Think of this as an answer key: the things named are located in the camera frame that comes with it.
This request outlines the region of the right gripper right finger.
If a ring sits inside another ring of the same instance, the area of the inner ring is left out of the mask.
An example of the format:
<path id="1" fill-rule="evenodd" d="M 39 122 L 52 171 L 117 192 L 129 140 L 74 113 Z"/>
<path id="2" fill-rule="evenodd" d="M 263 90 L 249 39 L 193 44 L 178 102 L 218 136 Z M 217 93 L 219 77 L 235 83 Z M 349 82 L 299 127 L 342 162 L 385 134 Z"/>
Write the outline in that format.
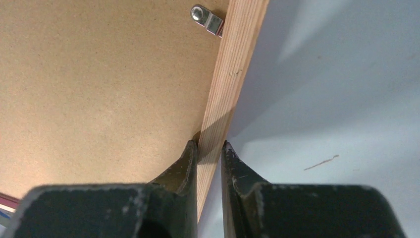
<path id="1" fill-rule="evenodd" d="M 365 185 L 270 183 L 229 142 L 221 151 L 227 238 L 403 238 L 391 206 Z"/>

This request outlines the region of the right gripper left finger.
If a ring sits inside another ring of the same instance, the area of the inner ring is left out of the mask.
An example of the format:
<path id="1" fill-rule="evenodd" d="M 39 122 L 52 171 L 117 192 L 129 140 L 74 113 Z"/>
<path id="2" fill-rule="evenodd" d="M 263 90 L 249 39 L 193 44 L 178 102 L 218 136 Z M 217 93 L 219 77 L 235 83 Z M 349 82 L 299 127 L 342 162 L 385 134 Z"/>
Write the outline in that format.
<path id="1" fill-rule="evenodd" d="M 197 160 L 194 141 L 147 183 L 60 184 L 31 189 L 4 238 L 195 238 Z"/>

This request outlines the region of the brown cardboard backing board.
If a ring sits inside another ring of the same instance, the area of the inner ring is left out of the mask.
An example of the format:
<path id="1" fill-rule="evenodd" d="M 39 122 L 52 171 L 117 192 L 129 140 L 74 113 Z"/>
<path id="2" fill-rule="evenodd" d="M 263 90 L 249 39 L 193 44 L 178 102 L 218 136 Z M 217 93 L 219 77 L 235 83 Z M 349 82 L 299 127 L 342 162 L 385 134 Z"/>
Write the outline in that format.
<path id="1" fill-rule="evenodd" d="M 200 129 L 220 38 L 195 0 L 3 0 L 0 190 L 148 182 Z"/>

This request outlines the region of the orange wooden picture frame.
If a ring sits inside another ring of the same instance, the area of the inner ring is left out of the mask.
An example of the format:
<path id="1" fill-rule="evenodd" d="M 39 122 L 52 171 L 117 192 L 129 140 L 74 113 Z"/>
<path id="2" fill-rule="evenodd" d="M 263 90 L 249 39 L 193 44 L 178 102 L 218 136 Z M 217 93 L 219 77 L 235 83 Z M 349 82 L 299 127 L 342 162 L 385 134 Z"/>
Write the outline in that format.
<path id="1" fill-rule="evenodd" d="M 228 5 L 198 141 L 198 218 L 205 205 L 268 4 L 268 0 L 231 0 Z"/>

